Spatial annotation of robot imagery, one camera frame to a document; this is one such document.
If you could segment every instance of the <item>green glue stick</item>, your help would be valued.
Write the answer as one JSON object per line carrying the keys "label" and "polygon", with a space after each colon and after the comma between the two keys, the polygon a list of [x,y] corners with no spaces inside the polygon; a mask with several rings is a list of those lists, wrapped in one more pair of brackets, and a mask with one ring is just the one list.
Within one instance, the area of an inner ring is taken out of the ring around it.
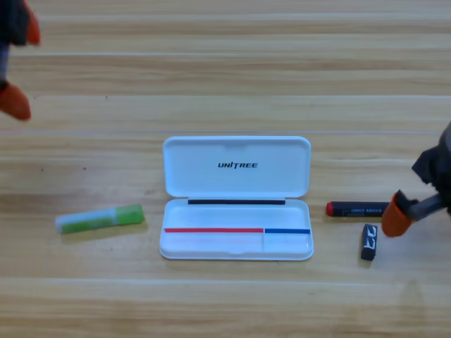
{"label": "green glue stick", "polygon": [[85,230],[113,227],[115,225],[127,225],[142,223],[144,213],[139,204],[133,206],[121,206],[87,213],[74,213],[62,215],[55,219],[55,227],[61,234],[79,232]]}

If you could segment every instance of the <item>black strip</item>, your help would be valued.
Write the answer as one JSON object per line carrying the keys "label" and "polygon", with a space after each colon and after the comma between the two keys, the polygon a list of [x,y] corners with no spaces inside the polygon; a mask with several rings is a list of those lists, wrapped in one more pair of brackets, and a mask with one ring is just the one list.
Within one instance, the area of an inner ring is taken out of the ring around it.
{"label": "black strip", "polygon": [[275,204],[283,205],[285,200],[281,199],[189,199],[188,204]]}

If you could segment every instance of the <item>case lid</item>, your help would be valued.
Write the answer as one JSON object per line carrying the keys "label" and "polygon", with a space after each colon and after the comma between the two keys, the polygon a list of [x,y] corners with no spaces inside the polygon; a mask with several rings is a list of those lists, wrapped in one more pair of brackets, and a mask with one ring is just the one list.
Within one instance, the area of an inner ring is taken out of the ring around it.
{"label": "case lid", "polygon": [[273,199],[307,193],[311,146],[295,136],[171,137],[166,190],[175,197]]}

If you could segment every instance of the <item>marker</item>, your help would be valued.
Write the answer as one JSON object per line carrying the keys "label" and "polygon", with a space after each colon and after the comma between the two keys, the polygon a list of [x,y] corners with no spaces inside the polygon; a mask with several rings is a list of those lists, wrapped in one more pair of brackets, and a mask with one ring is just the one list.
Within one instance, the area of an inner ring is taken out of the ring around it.
{"label": "marker", "polygon": [[329,202],[326,214],[332,217],[382,217],[388,202]]}
{"label": "marker", "polygon": [[55,219],[55,227],[61,234],[68,234],[101,227],[113,227],[114,225],[138,224],[143,221],[142,207],[137,204],[59,216]]}

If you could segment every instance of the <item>open case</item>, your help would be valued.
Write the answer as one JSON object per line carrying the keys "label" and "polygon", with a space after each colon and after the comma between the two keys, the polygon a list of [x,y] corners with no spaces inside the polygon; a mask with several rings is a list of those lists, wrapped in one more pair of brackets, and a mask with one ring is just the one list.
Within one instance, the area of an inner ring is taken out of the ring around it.
{"label": "open case", "polygon": [[171,137],[160,252],[170,259],[291,260],[314,252],[303,137]]}

